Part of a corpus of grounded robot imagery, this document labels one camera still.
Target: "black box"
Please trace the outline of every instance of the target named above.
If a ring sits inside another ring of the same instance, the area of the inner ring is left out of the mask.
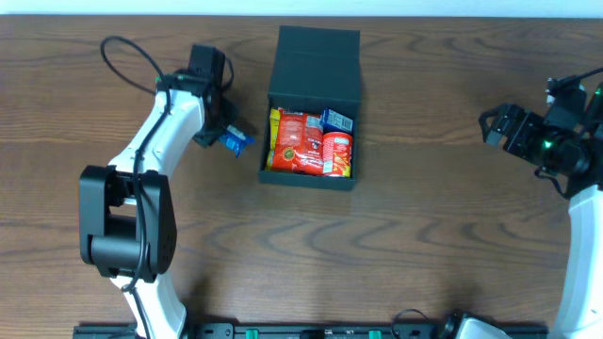
[[[261,183],[353,189],[358,177],[357,118],[362,96],[359,56],[359,31],[281,26],[268,94],[264,149],[258,173]],[[319,177],[266,170],[272,107],[316,114],[324,108],[331,108],[353,119],[351,177]]]

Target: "wood grain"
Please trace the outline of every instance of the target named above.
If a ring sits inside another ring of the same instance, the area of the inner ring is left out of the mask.
[[[439,317],[460,307],[551,325],[567,202],[528,164],[484,146],[477,117],[503,102],[543,112],[549,76],[600,66],[600,21],[5,16],[0,337],[133,321],[78,252],[81,170],[106,164],[152,106],[106,68],[100,40],[133,39],[166,72],[187,64],[192,43],[216,45],[236,69],[228,97],[262,137],[280,24],[362,30],[360,181],[351,193],[262,186],[259,145],[238,160],[189,145],[171,183],[171,269],[193,317],[387,322],[403,308]],[[132,51],[110,54],[153,85]]]

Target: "snack can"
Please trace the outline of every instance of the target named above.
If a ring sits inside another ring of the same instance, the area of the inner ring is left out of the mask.
[[[342,132],[332,132],[322,139],[322,175],[351,176],[351,144],[352,137]]]

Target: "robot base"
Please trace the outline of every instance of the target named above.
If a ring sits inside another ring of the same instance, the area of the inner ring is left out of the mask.
[[[133,338],[135,324],[129,326],[77,326],[73,339]],[[399,339],[436,339],[441,324],[405,322],[394,325]],[[545,326],[502,326],[513,339],[546,339]],[[188,326],[181,339],[397,339],[388,325],[233,325],[205,323]]]

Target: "chip bag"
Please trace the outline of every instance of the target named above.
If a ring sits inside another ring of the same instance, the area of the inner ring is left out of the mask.
[[[320,115],[283,108],[270,111],[267,170],[322,174]]]

